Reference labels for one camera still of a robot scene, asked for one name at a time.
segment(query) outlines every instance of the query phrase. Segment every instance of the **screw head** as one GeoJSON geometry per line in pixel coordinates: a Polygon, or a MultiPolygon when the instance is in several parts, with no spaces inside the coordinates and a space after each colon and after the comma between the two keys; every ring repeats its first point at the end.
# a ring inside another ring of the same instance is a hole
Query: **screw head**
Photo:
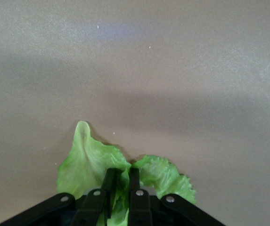
{"type": "Polygon", "coordinates": [[[143,194],[144,194],[144,192],[142,190],[137,190],[136,191],[137,196],[142,196],[143,194]]]}
{"type": "Polygon", "coordinates": [[[61,197],[61,199],[60,199],[61,202],[66,202],[68,200],[69,200],[69,197],[66,195],[64,197],[61,197]]]}
{"type": "Polygon", "coordinates": [[[94,191],[94,193],[93,193],[93,195],[95,195],[95,196],[100,195],[100,194],[101,194],[101,192],[99,190],[94,191]]]}
{"type": "Polygon", "coordinates": [[[174,198],[172,196],[167,196],[166,201],[167,202],[174,202],[174,198]]]}

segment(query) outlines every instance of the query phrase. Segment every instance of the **gray surface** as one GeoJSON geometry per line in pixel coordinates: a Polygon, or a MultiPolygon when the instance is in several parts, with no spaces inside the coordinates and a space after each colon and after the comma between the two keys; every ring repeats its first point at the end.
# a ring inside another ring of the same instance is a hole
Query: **gray surface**
{"type": "Polygon", "coordinates": [[[0,222],[55,194],[78,120],[270,226],[270,0],[0,2],[0,222]]]}

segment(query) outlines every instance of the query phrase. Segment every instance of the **lettuce leaf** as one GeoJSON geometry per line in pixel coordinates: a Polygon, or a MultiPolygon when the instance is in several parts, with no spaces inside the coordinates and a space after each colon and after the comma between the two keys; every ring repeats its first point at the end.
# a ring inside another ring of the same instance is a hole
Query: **lettuce leaf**
{"type": "MultiPolygon", "coordinates": [[[[80,121],[75,129],[72,149],[58,168],[57,192],[67,192],[78,199],[88,188],[101,186],[108,168],[118,168],[123,172],[116,190],[112,217],[107,224],[127,226],[130,167],[131,164],[118,148],[92,138],[88,123],[80,121]]],[[[177,167],[168,159],[146,155],[132,167],[140,170],[140,185],[153,187],[158,198],[175,193],[196,203],[190,179],[180,175],[177,167]]]]}

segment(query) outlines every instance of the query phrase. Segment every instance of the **metal surface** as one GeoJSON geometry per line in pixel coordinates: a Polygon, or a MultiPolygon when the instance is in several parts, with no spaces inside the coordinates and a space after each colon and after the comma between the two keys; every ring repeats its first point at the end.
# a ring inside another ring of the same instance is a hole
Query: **metal surface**
{"type": "Polygon", "coordinates": [[[0,222],[56,193],[79,120],[270,225],[270,0],[0,1],[0,222]]]}

